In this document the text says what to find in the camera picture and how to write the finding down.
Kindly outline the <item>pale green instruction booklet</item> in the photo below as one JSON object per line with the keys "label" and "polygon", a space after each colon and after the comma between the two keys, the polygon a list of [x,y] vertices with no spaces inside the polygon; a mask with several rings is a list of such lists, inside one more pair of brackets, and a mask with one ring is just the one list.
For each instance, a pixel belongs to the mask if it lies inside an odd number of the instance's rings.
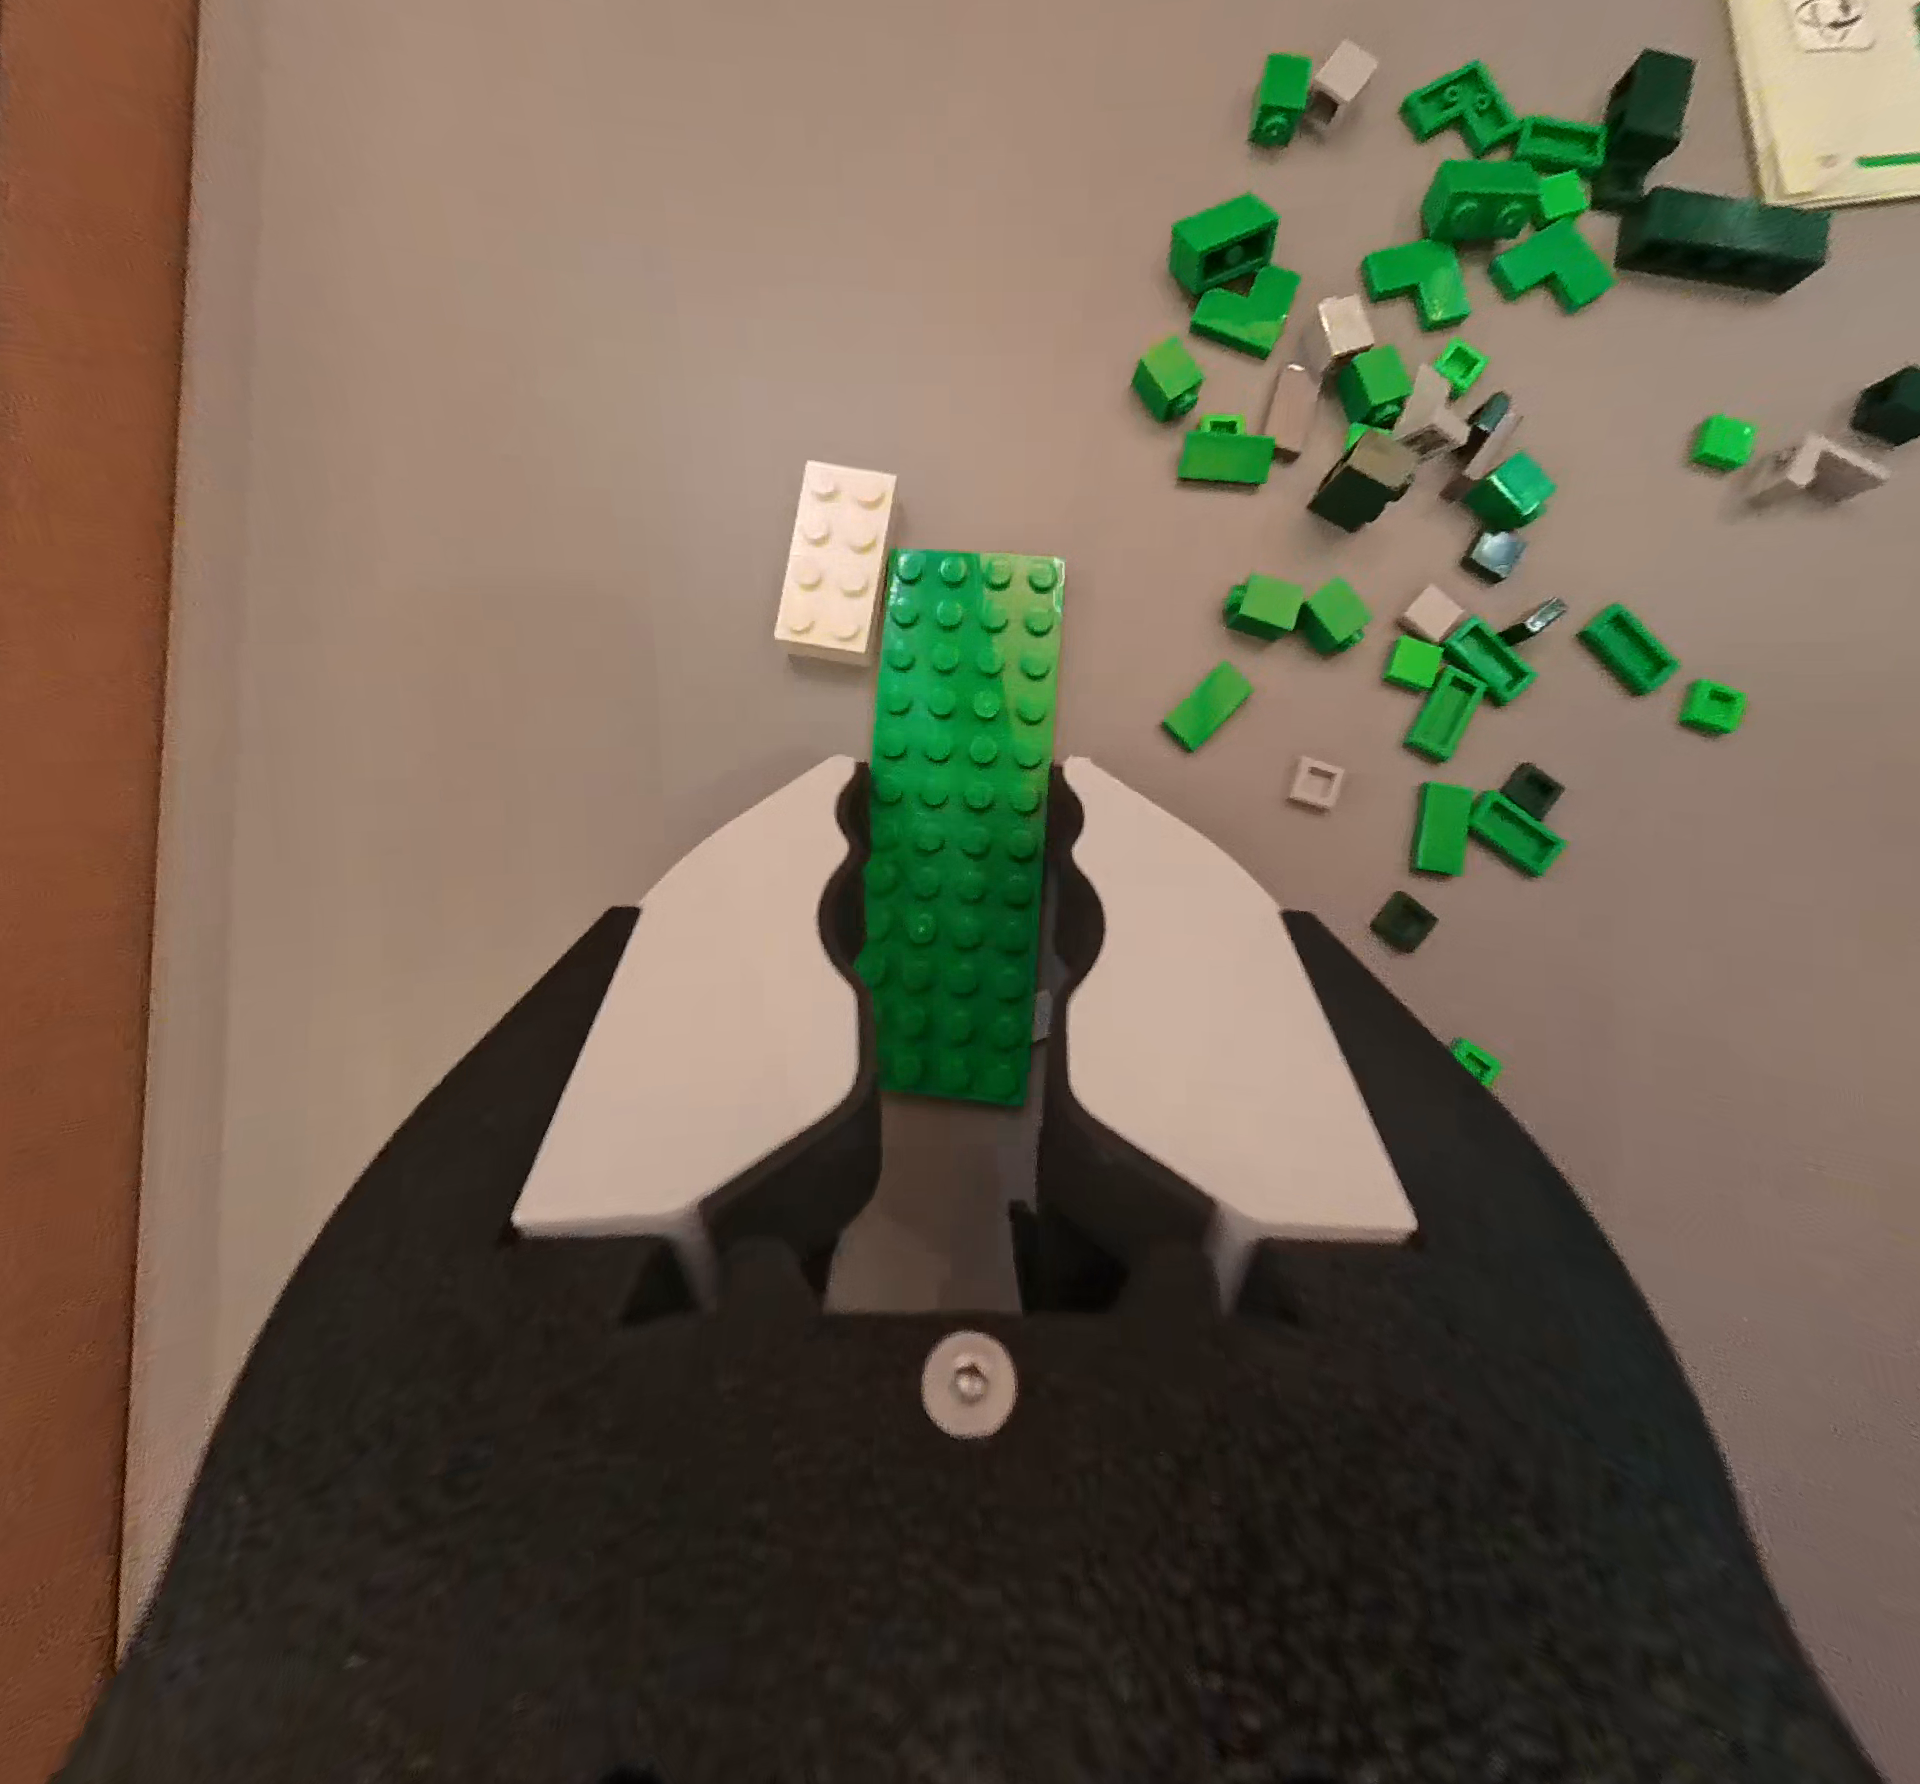
{"label": "pale green instruction booklet", "polygon": [[1743,119],[1768,203],[1918,194],[1918,0],[1727,0]]}

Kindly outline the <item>dark green long brick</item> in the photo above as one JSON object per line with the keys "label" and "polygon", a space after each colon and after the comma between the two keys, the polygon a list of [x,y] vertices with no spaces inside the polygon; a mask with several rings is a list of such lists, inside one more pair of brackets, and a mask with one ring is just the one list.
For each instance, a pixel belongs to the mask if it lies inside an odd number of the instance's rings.
{"label": "dark green long brick", "polygon": [[1617,269],[1785,294],[1830,254],[1833,213],[1688,186],[1652,186],[1620,213]]}

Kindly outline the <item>brown wooden desk panel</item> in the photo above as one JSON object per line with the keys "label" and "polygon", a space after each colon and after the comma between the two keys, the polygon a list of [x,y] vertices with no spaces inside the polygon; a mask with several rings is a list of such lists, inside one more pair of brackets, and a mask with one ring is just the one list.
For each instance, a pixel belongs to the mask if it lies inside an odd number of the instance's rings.
{"label": "brown wooden desk panel", "polygon": [[4,1677],[114,1658],[200,0],[4,0]]}

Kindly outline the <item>pile of small bricks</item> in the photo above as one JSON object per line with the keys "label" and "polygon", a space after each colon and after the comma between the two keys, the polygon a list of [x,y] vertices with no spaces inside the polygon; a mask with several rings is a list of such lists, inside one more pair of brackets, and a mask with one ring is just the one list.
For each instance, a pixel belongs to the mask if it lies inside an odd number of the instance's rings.
{"label": "pile of small bricks", "polygon": [[1261,562],[1166,749],[1529,1100],[1917,1097],[1917,203],[1785,294],[1617,269],[1736,197],[1722,0],[1274,0],[1176,194],[1159,570]]}

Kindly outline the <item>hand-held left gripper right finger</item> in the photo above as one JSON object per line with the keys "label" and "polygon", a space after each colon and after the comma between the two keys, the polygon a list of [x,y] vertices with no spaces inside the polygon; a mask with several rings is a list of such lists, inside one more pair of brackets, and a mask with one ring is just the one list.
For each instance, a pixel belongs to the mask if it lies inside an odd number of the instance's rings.
{"label": "hand-held left gripper right finger", "polygon": [[1041,1219],[1131,1269],[1199,1252],[1224,1307],[1271,1242],[1419,1221],[1280,902],[1089,755],[1055,777]]}

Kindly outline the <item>white studded brick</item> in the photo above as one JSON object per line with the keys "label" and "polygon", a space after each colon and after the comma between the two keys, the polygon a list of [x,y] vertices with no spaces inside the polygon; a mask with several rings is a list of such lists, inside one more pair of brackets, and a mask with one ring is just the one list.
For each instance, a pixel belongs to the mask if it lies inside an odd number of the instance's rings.
{"label": "white studded brick", "polygon": [[870,658],[896,482],[893,472],[806,461],[775,615],[785,651],[850,667]]}

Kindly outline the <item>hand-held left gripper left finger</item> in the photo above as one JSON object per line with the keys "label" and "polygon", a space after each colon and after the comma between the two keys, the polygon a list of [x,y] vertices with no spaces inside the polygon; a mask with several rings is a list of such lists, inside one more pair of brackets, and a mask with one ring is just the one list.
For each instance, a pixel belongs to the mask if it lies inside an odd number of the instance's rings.
{"label": "hand-held left gripper left finger", "polygon": [[714,1304],[727,1256],[828,1264],[878,1187],[863,918],[865,768],[830,755],[642,897],[516,1198],[525,1238],[666,1246]]}

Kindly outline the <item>large green studded plate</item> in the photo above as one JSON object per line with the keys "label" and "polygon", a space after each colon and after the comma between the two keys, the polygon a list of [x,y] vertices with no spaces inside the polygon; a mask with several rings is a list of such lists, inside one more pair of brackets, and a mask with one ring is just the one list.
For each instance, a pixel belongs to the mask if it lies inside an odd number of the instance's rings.
{"label": "large green studded plate", "polygon": [[887,1090],[1026,1097],[1066,591],[1055,555],[891,555],[856,959]]}

